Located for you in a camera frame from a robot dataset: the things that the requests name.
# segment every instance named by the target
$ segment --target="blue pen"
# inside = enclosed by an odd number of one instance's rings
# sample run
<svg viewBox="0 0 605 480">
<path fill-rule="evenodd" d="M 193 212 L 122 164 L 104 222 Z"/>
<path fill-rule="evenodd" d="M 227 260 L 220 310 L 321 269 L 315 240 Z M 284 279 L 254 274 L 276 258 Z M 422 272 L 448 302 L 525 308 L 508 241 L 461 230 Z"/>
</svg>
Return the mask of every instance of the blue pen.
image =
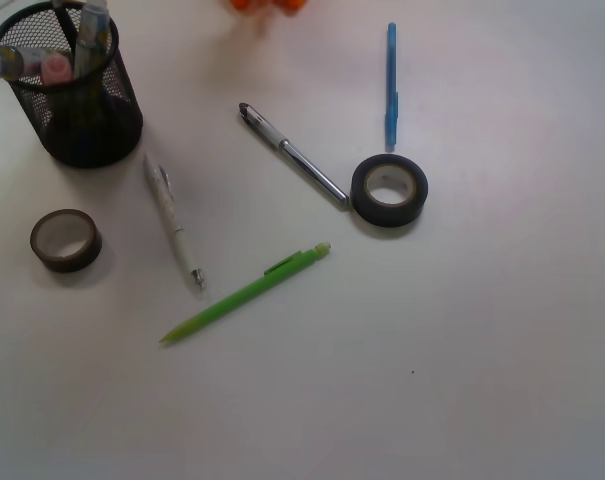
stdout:
<svg viewBox="0 0 605 480">
<path fill-rule="evenodd" d="M 392 152 L 397 142 L 398 133 L 398 92 L 396 79 L 398 34 L 395 23 L 389 23 L 389 43 L 386 64 L 386 149 Z"/>
</svg>

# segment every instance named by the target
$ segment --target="white mechanical pencil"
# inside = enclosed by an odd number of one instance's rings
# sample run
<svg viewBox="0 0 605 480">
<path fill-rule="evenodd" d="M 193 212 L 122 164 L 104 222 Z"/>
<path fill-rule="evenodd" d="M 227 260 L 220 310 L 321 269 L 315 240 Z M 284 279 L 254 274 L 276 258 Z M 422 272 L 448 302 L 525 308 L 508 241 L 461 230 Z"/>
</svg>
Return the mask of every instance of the white mechanical pencil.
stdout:
<svg viewBox="0 0 605 480">
<path fill-rule="evenodd" d="M 158 201 L 164 223 L 171 232 L 171 241 L 173 242 L 180 266 L 195 281 L 196 285 L 200 289 L 203 289 L 204 277 L 193 256 L 189 237 L 175 218 L 173 195 L 171 194 L 171 184 L 169 183 L 168 175 L 160 165 L 149 159 L 146 154 L 144 155 L 144 173 Z"/>
</svg>

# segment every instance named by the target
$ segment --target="pen holder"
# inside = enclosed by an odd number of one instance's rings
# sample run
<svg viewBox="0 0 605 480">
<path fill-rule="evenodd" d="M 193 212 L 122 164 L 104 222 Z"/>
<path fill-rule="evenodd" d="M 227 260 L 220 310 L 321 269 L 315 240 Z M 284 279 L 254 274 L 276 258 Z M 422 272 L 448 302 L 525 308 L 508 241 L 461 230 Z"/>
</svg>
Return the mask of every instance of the pen holder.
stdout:
<svg viewBox="0 0 605 480">
<path fill-rule="evenodd" d="M 64 4 L 76 30 L 84 3 Z M 118 50 L 113 20 L 108 53 L 87 75 L 45 86 L 40 76 L 8 82 L 44 148 L 78 168 L 98 168 L 126 157 L 142 133 L 142 112 Z M 0 46 L 53 48 L 71 55 L 51 2 L 20 10 L 0 26 Z"/>
</svg>

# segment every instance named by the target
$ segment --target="black tape roll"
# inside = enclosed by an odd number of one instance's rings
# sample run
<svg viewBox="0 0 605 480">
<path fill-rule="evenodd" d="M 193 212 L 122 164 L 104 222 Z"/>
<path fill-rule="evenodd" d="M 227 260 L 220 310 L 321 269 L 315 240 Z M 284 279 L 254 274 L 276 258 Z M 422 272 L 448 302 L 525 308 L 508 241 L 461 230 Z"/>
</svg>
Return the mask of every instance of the black tape roll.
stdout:
<svg viewBox="0 0 605 480">
<path fill-rule="evenodd" d="M 49 270 L 77 272 L 98 257 L 102 236 L 86 213 L 58 210 L 35 224 L 31 232 L 31 249 Z"/>
<path fill-rule="evenodd" d="M 401 203 L 384 203 L 373 197 L 370 183 L 375 176 L 395 176 L 409 189 L 409 198 Z M 368 158 L 353 173 L 351 204 L 367 222 L 394 228 L 411 223 L 420 216 L 429 194 L 429 182 L 420 167 L 408 158 L 382 154 Z"/>
</svg>

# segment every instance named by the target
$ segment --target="green mechanical pencil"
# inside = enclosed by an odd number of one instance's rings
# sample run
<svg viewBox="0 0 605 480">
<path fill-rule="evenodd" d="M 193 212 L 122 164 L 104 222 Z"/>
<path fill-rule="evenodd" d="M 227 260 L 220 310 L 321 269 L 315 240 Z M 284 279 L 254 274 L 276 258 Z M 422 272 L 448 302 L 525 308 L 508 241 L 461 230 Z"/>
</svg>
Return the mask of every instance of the green mechanical pencil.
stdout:
<svg viewBox="0 0 605 480">
<path fill-rule="evenodd" d="M 330 243 L 320 243 L 312 250 L 308 250 L 304 253 L 299 251 L 290 257 L 285 258 L 280 263 L 265 271 L 264 276 L 259 280 L 247 285 L 242 290 L 238 290 L 231 296 L 207 308 L 203 312 L 198 313 L 195 317 L 187 320 L 182 325 L 175 327 L 160 340 L 160 343 L 171 344 L 179 342 L 192 333 L 201 330 L 218 318 L 223 317 L 227 313 L 244 305 L 249 300 L 254 299 L 261 293 L 266 292 L 271 287 L 275 287 L 278 283 L 283 282 L 287 278 L 304 270 L 309 265 L 315 263 L 316 260 L 326 257 L 330 248 Z"/>
</svg>

